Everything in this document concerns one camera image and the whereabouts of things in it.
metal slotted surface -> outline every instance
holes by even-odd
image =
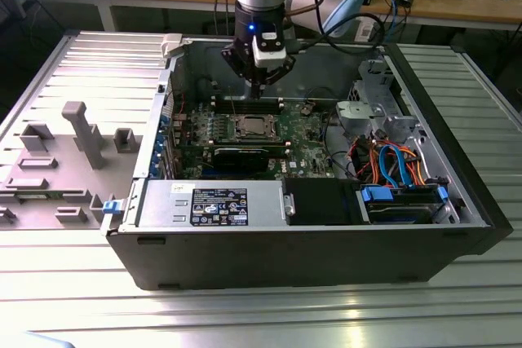
[[[515,232],[426,284],[146,292],[97,230],[0,231],[0,328],[81,348],[521,346],[522,216],[501,205]]]
[[[521,218],[518,114],[467,55],[443,46],[400,49],[504,214]]]
[[[34,94],[5,129],[0,141],[0,182],[24,145],[18,138],[29,122],[45,122],[53,134],[74,134],[61,116],[67,101],[83,101],[86,119],[102,135],[132,128],[143,135],[165,60],[161,34],[91,33],[65,37],[42,71]]]

power supply label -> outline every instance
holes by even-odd
[[[194,189],[190,224],[248,226],[246,189]]]

label sticker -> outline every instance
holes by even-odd
[[[193,226],[248,226],[246,189],[192,190]]]
[[[195,187],[195,183],[173,183],[170,193],[192,193]]]

motherboard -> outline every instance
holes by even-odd
[[[278,179],[334,177],[322,135],[325,111],[305,102],[212,101],[174,114],[159,178]]]

blue cable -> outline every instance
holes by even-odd
[[[386,37],[385,37],[384,41],[387,41],[387,39],[392,35],[393,29],[395,28],[396,18],[397,18],[397,5],[395,3],[395,0],[390,0],[390,1],[391,1],[391,9],[393,11],[393,19],[391,20],[391,27],[388,29],[388,33],[386,33]]]
[[[399,185],[395,182],[395,180],[388,175],[388,173],[386,171],[386,166],[384,164],[384,158],[385,158],[386,151],[388,148],[392,148],[394,150],[395,154],[397,155],[397,161],[399,162],[399,172],[400,172],[400,177],[402,178],[402,182],[407,187],[410,187],[412,185],[412,182],[411,182],[411,178],[408,176],[408,172],[406,171],[405,159],[402,156],[402,154],[400,153],[399,148],[397,148],[395,146],[391,146],[391,145],[387,144],[386,146],[381,148],[381,152],[378,154],[378,167],[381,170],[381,174],[383,175],[383,177],[385,179],[387,179],[390,182],[390,184],[394,188],[399,187]]]

